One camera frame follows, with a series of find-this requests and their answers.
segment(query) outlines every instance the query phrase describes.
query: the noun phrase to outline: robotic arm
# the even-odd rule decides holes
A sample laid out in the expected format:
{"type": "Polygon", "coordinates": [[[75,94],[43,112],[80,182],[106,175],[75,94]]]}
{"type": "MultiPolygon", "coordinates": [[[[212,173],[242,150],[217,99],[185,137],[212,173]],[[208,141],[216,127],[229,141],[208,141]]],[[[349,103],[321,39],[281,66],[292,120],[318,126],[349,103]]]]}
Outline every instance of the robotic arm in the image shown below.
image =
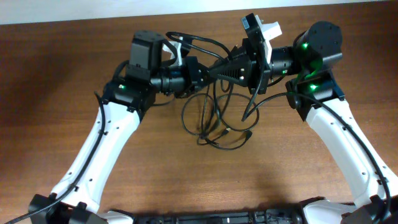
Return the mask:
{"type": "Polygon", "coordinates": [[[93,129],[77,158],[49,197],[35,195],[29,211],[51,205],[71,186],[73,190],[60,203],[31,216],[32,223],[133,223],[128,213],[113,211],[97,215],[96,212],[121,149],[154,104],[156,93],[186,98],[216,80],[226,80],[248,87],[252,95],[265,94],[269,80],[280,81],[281,77],[296,74],[297,78],[286,83],[288,92],[284,96],[326,144],[349,183],[355,206],[331,203],[324,198],[306,200],[295,209],[295,222],[355,223],[359,218],[364,220],[362,223],[384,218],[386,222],[396,221],[395,207],[389,206],[384,212],[386,217],[377,216],[388,200],[391,203],[391,197],[398,194],[398,177],[356,124],[331,72],[331,66],[342,58],[340,28],[329,22],[317,22],[300,34],[292,46],[272,50],[269,41],[282,33],[277,22],[262,24],[258,16],[250,14],[242,18],[242,23],[248,35],[242,46],[234,47],[228,58],[219,58],[210,68],[198,63],[196,57],[187,56],[190,48],[196,47],[192,45],[195,38],[180,35],[183,38],[177,39],[171,33],[168,36],[175,42],[170,43],[155,32],[136,32],[130,59],[116,69],[112,80],[105,85],[93,129]],[[162,49],[172,53],[171,60],[162,62],[162,49]],[[120,77],[124,67],[126,74],[120,77]],[[341,116],[366,145],[371,158],[344,123],[320,107],[320,103],[341,116]]]}

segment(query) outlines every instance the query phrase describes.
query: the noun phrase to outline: wooden table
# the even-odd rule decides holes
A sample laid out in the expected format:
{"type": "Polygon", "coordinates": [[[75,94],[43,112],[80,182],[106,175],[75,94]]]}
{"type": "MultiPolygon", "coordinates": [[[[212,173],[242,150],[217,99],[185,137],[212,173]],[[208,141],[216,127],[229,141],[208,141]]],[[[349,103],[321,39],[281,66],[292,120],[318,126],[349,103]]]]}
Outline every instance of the wooden table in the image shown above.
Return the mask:
{"type": "MultiPolygon", "coordinates": [[[[398,173],[396,2],[0,26],[0,222],[25,213],[34,194],[48,195],[72,164],[97,114],[93,91],[102,91],[114,68],[129,57],[135,31],[176,30],[231,48],[245,37],[240,18],[251,12],[265,22],[279,21],[284,34],[272,41],[275,47],[291,45],[316,21],[341,27],[344,57],[333,70],[336,81],[365,135],[398,173]]],[[[214,61],[192,53],[206,65],[214,61]]],[[[246,88],[236,89],[248,95],[246,88]]],[[[280,84],[267,95],[282,91],[280,84]]],[[[252,138],[233,152],[196,145],[181,126],[185,101],[148,111],[108,179],[100,212],[233,211],[317,195],[352,201],[327,148],[285,98],[261,109],[252,138]]],[[[247,101],[232,101],[226,119],[243,126],[239,120],[247,101]]],[[[191,128],[199,103],[187,111],[191,128]]]]}

